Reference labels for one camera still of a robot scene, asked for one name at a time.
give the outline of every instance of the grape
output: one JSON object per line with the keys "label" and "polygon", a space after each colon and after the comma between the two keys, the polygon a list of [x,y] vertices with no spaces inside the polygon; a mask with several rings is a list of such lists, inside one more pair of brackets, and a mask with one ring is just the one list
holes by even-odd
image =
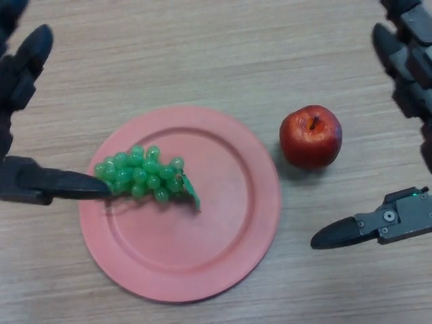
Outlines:
{"label": "grape", "polygon": [[128,155],[125,152],[118,152],[114,155],[114,166],[117,169],[121,169],[128,165]]}
{"label": "grape", "polygon": [[146,159],[142,164],[142,168],[145,170],[145,172],[156,174],[159,170],[159,162],[153,159]]}
{"label": "grape", "polygon": [[130,150],[130,152],[132,154],[141,155],[142,157],[144,156],[144,148],[140,145],[134,145],[132,147],[132,150]]}
{"label": "grape", "polygon": [[134,198],[142,198],[145,196],[147,190],[142,184],[134,184],[132,187],[132,196]]}
{"label": "grape", "polygon": [[172,192],[179,192],[183,188],[183,181],[179,178],[167,180],[167,188]]}
{"label": "grape", "polygon": [[117,171],[115,170],[114,164],[105,166],[103,177],[105,180],[109,180],[109,181],[113,181],[116,179]]}
{"label": "grape", "polygon": [[147,149],[146,158],[147,159],[153,159],[153,160],[157,161],[160,153],[161,152],[159,150],[159,147],[157,147],[156,145],[152,145]]}
{"label": "grape", "polygon": [[104,163],[97,163],[94,166],[94,176],[96,178],[102,180],[104,173],[105,173],[105,164]]}
{"label": "grape", "polygon": [[134,181],[137,184],[143,184],[147,180],[147,172],[145,172],[140,167],[136,167],[134,170]]}
{"label": "grape", "polygon": [[103,163],[105,163],[105,165],[111,165],[114,167],[114,158],[113,157],[105,157],[105,160],[103,160]]}
{"label": "grape", "polygon": [[134,167],[140,167],[144,162],[144,157],[139,153],[132,153],[129,156],[129,164]]}
{"label": "grape", "polygon": [[117,171],[117,181],[123,184],[127,184],[132,181],[134,177],[134,170],[131,167],[124,167]]}
{"label": "grape", "polygon": [[130,184],[128,182],[116,181],[114,183],[114,189],[116,194],[122,194],[130,190]]}
{"label": "grape", "polygon": [[164,188],[157,188],[153,192],[153,195],[155,196],[156,201],[159,203],[167,203],[169,200],[168,192]]}
{"label": "grape", "polygon": [[153,174],[148,176],[146,183],[147,183],[147,186],[153,190],[157,189],[161,186],[161,180],[159,179],[158,176],[153,175]]}
{"label": "grape", "polygon": [[175,157],[169,162],[176,170],[181,170],[184,168],[184,160],[181,157]]}
{"label": "grape", "polygon": [[176,176],[176,170],[172,165],[160,165],[159,176],[164,180],[172,179]]}

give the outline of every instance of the grape leaf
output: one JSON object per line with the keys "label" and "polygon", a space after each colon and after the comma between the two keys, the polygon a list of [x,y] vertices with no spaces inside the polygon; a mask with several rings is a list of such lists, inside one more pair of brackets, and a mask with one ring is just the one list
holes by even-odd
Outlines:
{"label": "grape leaf", "polygon": [[188,194],[190,194],[194,198],[196,210],[200,211],[201,210],[201,201],[200,201],[198,195],[196,194],[194,187],[190,183],[188,177],[186,177],[186,174],[184,174],[183,170],[182,170],[182,181],[183,181],[184,188],[186,189]]}

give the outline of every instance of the plastic fruit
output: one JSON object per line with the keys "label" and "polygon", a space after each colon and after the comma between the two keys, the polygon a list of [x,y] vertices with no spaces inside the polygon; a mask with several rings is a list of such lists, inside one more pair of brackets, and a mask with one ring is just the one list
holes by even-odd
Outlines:
{"label": "plastic fruit", "polygon": [[323,169],[339,155],[342,127],[330,110],[309,105],[282,121],[279,141],[283,155],[295,167]]}

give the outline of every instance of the screw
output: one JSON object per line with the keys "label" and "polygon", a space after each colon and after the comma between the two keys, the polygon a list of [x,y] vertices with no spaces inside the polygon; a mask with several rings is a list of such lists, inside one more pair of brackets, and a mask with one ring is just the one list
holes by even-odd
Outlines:
{"label": "screw", "polygon": [[393,211],[386,211],[383,214],[383,218],[385,221],[394,221],[396,219],[396,214]]}

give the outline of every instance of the wooden table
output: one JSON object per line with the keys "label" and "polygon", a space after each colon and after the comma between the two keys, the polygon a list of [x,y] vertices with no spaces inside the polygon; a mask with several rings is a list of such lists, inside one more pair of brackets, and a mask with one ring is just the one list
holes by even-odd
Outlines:
{"label": "wooden table", "polygon": [[[432,236],[314,251],[323,226],[427,185],[420,122],[390,99],[371,46],[384,21],[364,0],[34,0],[15,51],[48,23],[53,52],[23,113],[12,154],[85,171],[129,119],[192,103],[229,113],[279,168],[283,211],[259,267],[221,296],[189,306],[147,302],[102,273],[80,232],[77,203],[0,204],[0,322],[85,324],[430,324]],[[318,103],[340,119],[344,144],[321,176],[287,172],[278,129]]]}

